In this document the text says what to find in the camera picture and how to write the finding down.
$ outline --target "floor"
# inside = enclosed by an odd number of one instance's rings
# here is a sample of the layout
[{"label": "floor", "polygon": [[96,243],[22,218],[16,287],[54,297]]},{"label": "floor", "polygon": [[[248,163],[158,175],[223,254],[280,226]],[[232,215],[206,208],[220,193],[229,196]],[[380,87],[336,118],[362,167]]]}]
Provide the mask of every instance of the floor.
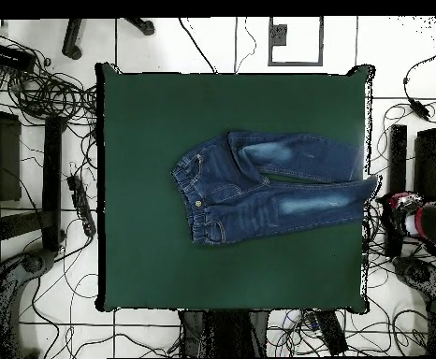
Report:
[{"label": "floor", "polygon": [[[1,34],[33,49],[41,50],[51,59],[52,72],[67,73],[81,81],[85,88],[95,84],[94,64],[97,62],[114,63],[123,72],[211,72],[177,19],[151,20],[156,28],[153,36],[143,36],[125,20],[86,20],[80,34],[83,56],[78,61],[72,61],[61,53],[67,20],[7,21]],[[299,27],[298,19],[286,21],[286,18],[281,18],[281,21],[280,23],[288,23],[289,30],[293,26]],[[385,138],[380,139],[383,117],[389,108],[404,102],[402,79],[407,70],[418,61],[436,53],[436,17],[325,17],[323,67],[268,67],[269,18],[238,18],[237,26],[234,17],[183,19],[183,23],[210,63],[222,73],[232,73],[235,70],[235,27],[238,64],[242,58],[250,54],[240,64],[240,73],[345,74],[354,65],[374,65],[376,75],[372,87],[371,135],[374,152],[371,158],[375,156],[376,145],[381,150],[385,149]],[[436,100],[436,61],[420,65],[414,70],[410,76],[408,91],[410,96],[421,98],[424,103]],[[388,113],[389,117],[399,115],[399,109]],[[400,123],[408,125],[408,157],[413,156],[416,132],[436,126],[421,121],[415,115],[405,117]],[[88,132],[86,128],[82,126],[74,130],[78,135],[84,135]],[[64,174],[69,174],[73,170],[74,163],[80,164],[83,156],[80,151],[80,140],[74,134],[66,131],[63,140],[62,171]],[[22,158],[34,156],[42,164],[43,155],[34,152],[33,149],[42,147],[43,129],[23,127],[22,142],[28,146],[28,148],[22,146]],[[91,151],[92,160],[96,160],[95,156],[95,151]],[[385,167],[386,162],[383,159],[373,161],[371,173]],[[413,185],[412,169],[413,160],[410,160],[409,189]],[[384,177],[385,186],[385,171],[380,175]],[[96,194],[94,170],[85,172],[83,177],[88,185],[88,195],[93,197]],[[35,161],[22,162],[22,180],[40,208],[41,169]],[[90,200],[90,205],[91,208],[96,208],[95,198]],[[21,208],[30,208],[25,194],[19,203],[2,203],[0,212],[4,216],[18,213]],[[65,183],[62,190],[62,208],[64,210],[62,224],[66,226],[76,219],[76,213]],[[69,235],[67,251],[81,247],[86,240],[80,222],[70,224],[67,234]],[[39,233],[32,233],[0,244],[1,258],[5,259],[18,253],[25,244],[38,237]],[[77,287],[76,292],[80,295],[73,294],[63,277],[64,270],[69,266],[72,267],[66,272],[67,281],[71,287]],[[382,267],[375,267],[370,273],[368,295],[371,311],[368,314],[340,315],[341,321],[345,321],[343,325],[347,332],[348,344],[353,347],[347,355],[357,355],[355,350],[363,350],[371,355],[384,355],[378,351],[386,350],[389,345],[388,354],[400,355],[395,340],[387,332],[386,316],[392,318],[404,309],[424,312],[423,301],[419,294],[401,284],[388,271],[390,268],[390,264],[383,264]],[[98,312],[94,307],[97,289],[96,272],[97,241],[95,240],[79,256],[72,255],[66,258],[42,278],[36,307],[42,315],[57,323],[60,329],[59,337],[48,357],[70,358],[65,343],[70,339],[72,332],[71,349],[77,358],[140,357],[149,352],[147,346],[166,350],[174,343],[180,325],[175,311],[119,309],[111,313]],[[24,347],[39,348],[43,356],[55,339],[56,329],[43,322],[31,309],[31,299],[36,287],[36,281],[31,281],[23,293],[20,331]],[[273,311],[269,319],[269,327],[283,327],[296,315],[298,314],[295,311]],[[396,324],[404,332],[413,332],[413,329],[426,332],[427,328],[426,321],[412,312],[400,315]],[[272,344],[275,344],[280,336],[280,330],[268,331],[269,356],[290,354],[286,348],[273,347]],[[312,338],[309,340],[311,345],[318,349],[318,352],[314,352],[313,355],[317,353],[327,355],[326,349],[319,349],[320,343],[313,344],[315,341]],[[424,349],[416,343],[409,342],[406,346],[406,341],[403,339],[400,341],[404,343],[400,347],[405,354],[424,353]],[[301,344],[297,351],[310,351],[308,345]],[[149,353],[146,356],[152,357],[154,354]]]}]

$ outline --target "black stand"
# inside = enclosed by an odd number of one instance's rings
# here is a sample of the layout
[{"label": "black stand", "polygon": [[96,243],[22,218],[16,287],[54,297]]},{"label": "black stand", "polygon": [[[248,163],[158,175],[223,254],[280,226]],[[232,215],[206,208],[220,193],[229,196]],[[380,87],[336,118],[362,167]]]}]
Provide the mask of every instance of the black stand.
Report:
[{"label": "black stand", "polygon": [[54,257],[65,238],[65,232],[60,228],[64,130],[65,122],[61,118],[48,118],[45,121],[43,209],[0,218],[0,241],[41,229],[43,245],[39,250],[18,254],[0,263],[0,358],[27,357],[20,349],[17,336],[23,287],[53,267]]},{"label": "black stand", "polygon": [[[141,18],[124,19],[139,29],[139,31],[145,36],[150,36],[154,33],[153,22],[151,21],[144,21]],[[75,61],[81,58],[82,55],[81,49],[77,46],[77,38],[79,36],[80,26],[81,20],[68,20],[64,47],[62,48],[62,54]]]}]

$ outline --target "black frame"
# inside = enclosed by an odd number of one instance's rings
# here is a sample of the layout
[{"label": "black frame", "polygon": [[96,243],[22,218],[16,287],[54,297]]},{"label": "black frame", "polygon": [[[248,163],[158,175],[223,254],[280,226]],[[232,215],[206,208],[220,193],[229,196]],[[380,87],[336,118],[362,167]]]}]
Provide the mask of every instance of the black frame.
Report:
[{"label": "black frame", "polygon": [[323,41],[325,36],[325,17],[319,17],[319,53],[317,62],[273,62],[274,28],[273,17],[269,17],[269,48],[268,66],[322,66],[323,65]]},{"label": "black frame", "polygon": [[42,230],[43,248],[59,251],[63,235],[61,225],[62,183],[62,133],[66,128],[64,119],[48,118],[45,121],[43,164],[43,209],[36,212],[10,215],[0,218],[0,241]]}]

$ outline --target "jeans leg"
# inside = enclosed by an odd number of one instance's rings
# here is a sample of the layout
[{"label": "jeans leg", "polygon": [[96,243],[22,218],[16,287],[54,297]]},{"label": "jeans leg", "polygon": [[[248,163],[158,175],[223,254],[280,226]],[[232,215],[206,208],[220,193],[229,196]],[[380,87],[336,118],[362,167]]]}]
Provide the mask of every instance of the jeans leg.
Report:
[{"label": "jeans leg", "polygon": [[228,142],[244,175],[287,175],[333,183],[361,180],[363,147],[315,134],[231,132]]},{"label": "jeans leg", "polygon": [[[362,179],[360,148],[311,134],[228,134],[235,166],[263,184],[210,206],[213,244],[362,221],[377,179]],[[263,173],[319,183],[268,180]]]}]

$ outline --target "jeans seam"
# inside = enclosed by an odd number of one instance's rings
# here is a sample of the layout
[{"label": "jeans seam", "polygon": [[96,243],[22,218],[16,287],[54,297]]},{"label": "jeans seam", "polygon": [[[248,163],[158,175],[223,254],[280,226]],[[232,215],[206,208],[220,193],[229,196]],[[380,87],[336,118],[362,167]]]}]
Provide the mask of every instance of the jeans seam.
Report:
[{"label": "jeans seam", "polygon": [[268,237],[268,236],[274,236],[274,235],[277,235],[277,234],[289,233],[289,232],[296,231],[296,230],[300,230],[300,229],[303,229],[303,228],[314,227],[314,226],[316,226],[316,225],[332,224],[332,223],[341,223],[341,222],[351,221],[351,220],[354,220],[354,219],[357,219],[357,217],[352,217],[352,218],[342,218],[342,219],[338,219],[338,220],[334,220],[334,221],[319,222],[319,223],[313,223],[313,224],[301,225],[301,226],[298,226],[298,227],[287,228],[287,229],[285,229],[285,230],[281,230],[281,231],[275,231],[274,233],[254,234],[254,237]]},{"label": "jeans seam", "polygon": [[229,199],[235,198],[235,197],[237,197],[237,196],[239,196],[239,195],[243,195],[243,194],[250,193],[250,192],[252,192],[252,191],[254,191],[254,190],[256,190],[256,189],[259,189],[260,187],[266,186],[266,185],[268,185],[268,184],[269,184],[269,180],[268,180],[268,179],[265,179],[265,181],[264,181],[262,184],[259,184],[259,185],[256,186],[256,187],[252,187],[251,189],[245,190],[244,192],[241,192],[241,193],[239,193],[239,194],[231,195],[230,197],[227,197],[227,198],[222,199],[222,200],[220,200],[220,201],[214,201],[213,204],[220,204],[220,203],[225,202],[225,201],[227,201],[227,200],[229,200]]},{"label": "jeans seam", "polygon": [[288,171],[285,169],[280,169],[280,168],[275,168],[275,167],[267,167],[267,166],[257,166],[256,169],[258,171],[269,171],[269,172],[280,172],[280,173],[284,173],[286,175],[292,175],[292,176],[299,176],[302,178],[308,178],[311,180],[320,180],[320,181],[326,181],[328,183],[331,183],[333,180],[331,179],[326,179],[326,178],[320,178],[320,177],[314,177],[308,174],[304,174],[304,173],[300,173],[300,172],[295,172],[295,171]]},{"label": "jeans seam", "polygon": [[[303,140],[306,140],[306,139],[308,139],[308,140],[319,140],[319,141],[323,141],[323,142],[329,143],[330,145],[344,146],[344,147],[349,148],[349,149],[356,149],[356,147],[354,147],[353,145],[348,145],[346,143],[339,142],[339,141],[332,140],[332,139],[328,139],[326,137],[305,136],[305,135],[302,135],[302,136],[300,136],[300,138],[303,139]],[[228,139],[229,140],[262,140],[263,142],[267,141],[263,137],[259,137],[259,136],[236,136],[236,137],[230,136]]]},{"label": "jeans seam", "polygon": [[365,180],[356,180],[356,181],[345,181],[342,183],[329,183],[323,185],[315,185],[315,184],[306,184],[306,183],[288,183],[285,181],[275,181],[274,183],[279,183],[279,185],[283,187],[293,187],[296,189],[304,189],[304,190],[326,190],[326,189],[340,189],[343,187],[353,187],[357,186],[361,183],[365,183]]}]

